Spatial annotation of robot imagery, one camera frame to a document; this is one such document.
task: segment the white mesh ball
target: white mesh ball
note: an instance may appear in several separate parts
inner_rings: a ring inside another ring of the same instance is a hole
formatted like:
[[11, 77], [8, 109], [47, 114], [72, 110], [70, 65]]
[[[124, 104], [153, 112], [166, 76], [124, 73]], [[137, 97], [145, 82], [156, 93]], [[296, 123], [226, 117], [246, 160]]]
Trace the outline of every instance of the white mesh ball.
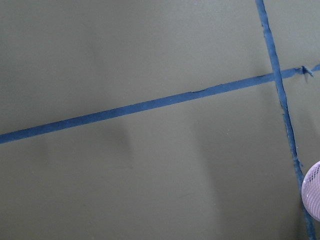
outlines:
[[306, 173], [301, 187], [301, 196], [305, 209], [320, 222], [320, 161]]

